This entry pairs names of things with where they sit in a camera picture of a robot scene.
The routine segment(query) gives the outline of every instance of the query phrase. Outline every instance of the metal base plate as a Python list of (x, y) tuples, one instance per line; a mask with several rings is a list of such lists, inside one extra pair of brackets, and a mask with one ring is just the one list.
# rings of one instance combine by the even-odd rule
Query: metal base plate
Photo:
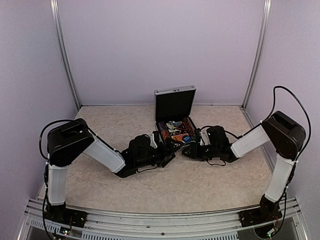
[(253, 226), (253, 225), (258, 225), (258, 224), (263, 224), (267, 222), (272, 222), (275, 221), (277, 218), (280, 219), (282, 218), (282, 213), (280, 208), (276, 208), (273, 212), (273, 214), (270, 214), (269, 217), (265, 219), (261, 219), (258, 216), (260, 216), (260, 208), (253, 208), (253, 209), (248, 209), (244, 211), (239, 212), (239, 219), (241, 222), (241, 226), (243, 228)]
[(69, 208), (54, 210), (50, 212), (48, 211), (47, 206), (44, 212), (44, 218), (56, 223), (84, 228), (87, 220), (87, 213), (85, 211), (79, 211)]

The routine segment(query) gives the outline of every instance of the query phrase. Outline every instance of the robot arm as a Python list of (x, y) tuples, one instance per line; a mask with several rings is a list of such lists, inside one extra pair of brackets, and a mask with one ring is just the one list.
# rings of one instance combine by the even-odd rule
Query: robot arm
[(279, 214), (279, 202), (293, 177), (296, 158), (306, 138), (304, 128), (281, 111), (277, 111), (234, 143), (229, 143), (221, 126), (209, 127), (206, 135), (199, 136), (202, 136), (204, 145), (199, 140), (185, 148), (182, 153), (203, 161), (220, 158), (232, 163), (267, 142), (273, 144), (277, 153), (276, 164), (270, 183), (261, 198), (260, 208), (258, 211), (254, 209), (240, 213), (243, 227), (272, 221), (273, 217)]
[(65, 203), (65, 184), (69, 165), (84, 153), (97, 160), (114, 173), (126, 164), (121, 154), (99, 140), (79, 118), (52, 129), (47, 136), (48, 150), (48, 201), (52, 206)]
[(151, 137), (146, 134), (137, 136), (120, 153), (91, 132), (82, 118), (49, 131), (47, 151), (47, 198), (51, 206), (65, 204), (68, 168), (81, 153), (97, 160), (121, 178), (133, 175), (139, 168), (148, 165), (165, 167), (175, 157), (168, 154), (157, 131)]

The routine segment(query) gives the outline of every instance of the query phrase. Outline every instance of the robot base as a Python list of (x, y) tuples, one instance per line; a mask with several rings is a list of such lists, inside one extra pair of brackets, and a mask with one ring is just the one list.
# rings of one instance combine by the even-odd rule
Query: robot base
[(56, 223), (84, 228), (87, 213), (85, 211), (66, 208), (66, 204), (58, 206), (47, 205), (44, 211), (44, 218)]
[(268, 216), (266, 217), (262, 217), (260, 207), (239, 212), (239, 219), (243, 228), (272, 222), (275, 221), (277, 218), (282, 218), (282, 213), (279, 206), (276, 207), (273, 210), (273, 212), (268, 214)]

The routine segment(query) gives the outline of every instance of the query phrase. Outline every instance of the white wall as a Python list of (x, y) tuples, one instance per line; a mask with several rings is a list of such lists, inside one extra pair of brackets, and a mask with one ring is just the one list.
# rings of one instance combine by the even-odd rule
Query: white wall
[(0, 1), (0, 238), (13, 240), (45, 161), (42, 128), (76, 114), (48, 0)]
[(155, 89), (193, 84), (196, 103), (242, 103), (263, 0), (58, 3), (83, 105), (152, 104)]
[[(304, 104), (312, 124), (311, 141), (301, 155), (289, 187), (306, 220), (311, 240), (320, 236), (320, 2), (273, 0), (265, 46), (249, 102), (248, 113), (257, 124), (272, 107), (272, 89), (284, 85)], [(276, 109), (307, 130), (306, 118), (295, 100), (283, 90)]]

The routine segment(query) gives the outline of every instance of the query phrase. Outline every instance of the black wire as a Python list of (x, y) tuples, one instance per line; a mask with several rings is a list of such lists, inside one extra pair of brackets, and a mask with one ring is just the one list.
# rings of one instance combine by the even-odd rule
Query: black wire
[(222, 161), (224, 164), (210, 163), (209, 160), (206, 160), (206, 162), (207, 162), (210, 166), (217, 165), (217, 166), (224, 167), (225, 165), (227, 165), (227, 163), (226, 163), (225, 161)]
[(239, 138), (244, 137), (245, 135), (251, 133), (253, 130), (255, 130), (257, 127), (259, 127), (261, 125), (261, 123), (259, 123), (258, 125), (255, 125), (253, 128), (251, 128), (249, 131), (247, 131), (245, 134), (242, 134), (241, 136), (239, 136)]
[[(203, 130), (203, 129), (205, 129), (205, 128), (213, 128), (213, 126), (210, 126), (210, 125), (203, 126), (202, 128), (200, 128), (200, 132), (201, 132), (201, 130)], [(230, 134), (231, 136), (233, 136), (233, 137), (236, 138), (236, 139), (240, 139), (239, 136), (235, 135), (235, 134), (232, 133), (232, 132), (229, 132), (229, 131), (226, 131), (226, 130), (224, 130), (224, 132), (227, 133), (227, 134)]]
[(154, 168), (148, 168), (148, 169), (145, 169), (145, 170), (142, 170), (142, 171), (139, 171), (139, 170), (137, 169), (136, 172), (137, 172), (138, 174), (140, 174), (140, 173), (143, 173), (143, 172), (145, 172), (145, 171), (154, 170), (154, 169), (157, 169), (157, 168), (158, 168), (158, 166), (156, 166), (156, 167), (154, 167)]
[[(296, 170), (295, 166), (297, 164), (297, 160), (298, 158), (300, 157), (300, 155), (303, 153), (303, 151), (306, 149), (307, 145), (309, 144), (310, 142), (310, 138), (311, 138), (311, 121), (310, 121), (310, 118), (309, 118), (309, 115), (305, 109), (305, 107), (303, 106), (303, 104), (300, 102), (300, 100), (297, 98), (297, 96), (291, 91), (289, 90), (288, 88), (284, 87), (284, 86), (275, 86), (273, 88), (273, 104), (272, 104), (272, 109), (269, 113), (269, 115), (263, 120), (265, 121), (266, 119), (268, 119), (272, 113), (274, 112), (275, 110), (275, 107), (276, 107), (276, 89), (283, 89), (285, 91), (287, 91), (297, 102), (298, 104), (300, 105), (300, 107), (302, 108), (303, 112), (304, 112), (304, 115), (306, 117), (306, 120), (308, 122), (308, 130), (309, 130), (309, 133), (308, 133), (308, 138), (304, 144), (304, 146), (302, 147), (301, 151), (297, 154), (296, 158), (295, 158), (295, 163), (293, 165), (293, 172), (290, 174), (290, 175), (293, 175), (294, 174), (294, 171)], [(272, 235), (272, 237), (274, 237), (276, 234), (279, 233), (280, 229), (282, 228), (284, 222), (285, 222), (285, 218), (286, 218), (286, 211), (287, 211), (287, 192), (286, 192), (287, 188), (284, 189), (283, 191), (283, 194), (284, 194), (284, 213), (283, 213), (283, 219), (282, 219), (282, 222), (281, 222), (281, 225), (280, 227), (277, 229), (277, 231)]]
[(151, 139), (148, 134), (142, 134), (142, 136), (146, 136), (146, 137), (148, 137), (149, 139)]
[(285, 222), (286, 211), (287, 211), (287, 192), (284, 191), (284, 212), (283, 212), (282, 222), (281, 222), (280, 227), (277, 229), (277, 231), (273, 235), (271, 235), (271, 237), (274, 237), (275, 235), (277, 235), (280, 232), (280, 230)]
[(42, 204), (42, 221), (43, 221), (43, 227), (44, 227), (46, 235), (48, 236), (48, 238), (50, 240), (54, 240), (50, 236), (50, 234), (49, 234), (49, 232), (47, 230), (46, 221), (45, 221), (45, 204), (46, 204), (47, 197), (48, 197), (48, 188), (45, 190), (45, 195), (44, 195), (43, 204)]
[(48, 123), (41, 131), (40, 133), (40, 137), (39, 137), (39, 151), (40, 151), (40, 154), (41, 156), (48, 160), (48, 158), (44, 155), (43, 151), (42, 151), (42, 137), (43, 137), (43, 134), (45, 132), (45, 130), (50, 127), (51, 125), (54, 125), (54, 124), (58, 124), (58, 123), (65, 123), (65, 122), (68, 122), (68, 123), (76, 123), (76, 124), (80, 124), (82, 126), (84, 126), (85, 128), (87, 128), (97, 139), (99, 139), (101, 142), (103, 142), (105, 145), (107, 145), (109, 148), (111, 148), (112, 150), (115, 150), (113, 147), (111, 147), (108, 143), (106, 143), (102, 138), (100, 138), (88, 125), (82, 123), (82, 122), (78, 122), (76, 120), (72, 120), (72, 119), (61, 119), (61, 120), (56, 120), (56, 121), (52, 121), (50, 123)]
[(236, 138), (236, 139), (240, 139), (240, 137), (239, 136), (237, 136), (237, 135), (235, 135), (235, 134), (233, 134), (232, 132), (229, 132), (229, 131), (226, 131), (226, 130), (224, 130), (227, 134), (230, 134), (231, 136), (233, 136), (234, 138)]

